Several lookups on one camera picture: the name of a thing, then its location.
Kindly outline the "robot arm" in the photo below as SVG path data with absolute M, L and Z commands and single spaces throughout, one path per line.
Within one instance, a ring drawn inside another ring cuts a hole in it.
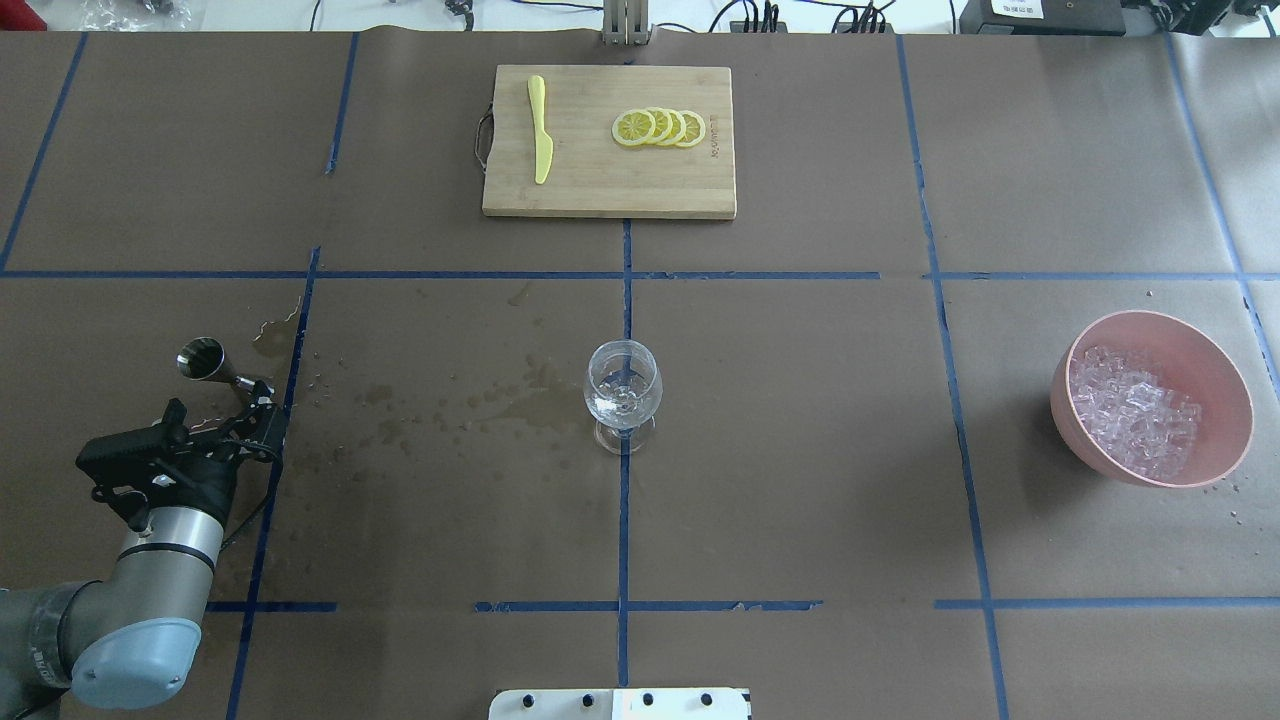
M 243 462 L 275 462 L 288 418 L 256 387 L 192 430 L 168 402 L 150 427 L 88 441 L 76 464 L 127 527 L 111 575 L 3 592 L 3 716 L 55 719 L 61 697 L 106 710 L 164 703 L 186 684 Z

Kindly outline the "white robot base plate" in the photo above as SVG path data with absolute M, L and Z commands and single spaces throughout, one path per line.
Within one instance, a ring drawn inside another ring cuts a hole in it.
M 748 689 L 731 687 L 502 691 L 489 719 L 751 719 Z

